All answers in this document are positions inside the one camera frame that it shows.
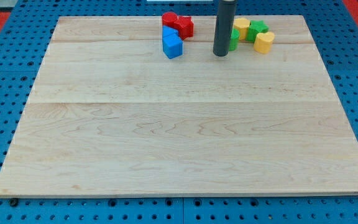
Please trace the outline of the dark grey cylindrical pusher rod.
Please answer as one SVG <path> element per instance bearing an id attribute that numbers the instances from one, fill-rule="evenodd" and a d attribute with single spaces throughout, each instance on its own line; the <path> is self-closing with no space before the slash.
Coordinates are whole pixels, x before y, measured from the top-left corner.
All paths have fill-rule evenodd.
<path id="1" fill-rule="evenodd" d="M 229 52 L 237 0 L 219 0 L 214 31 L 213 54 L 224 57 Z"/>

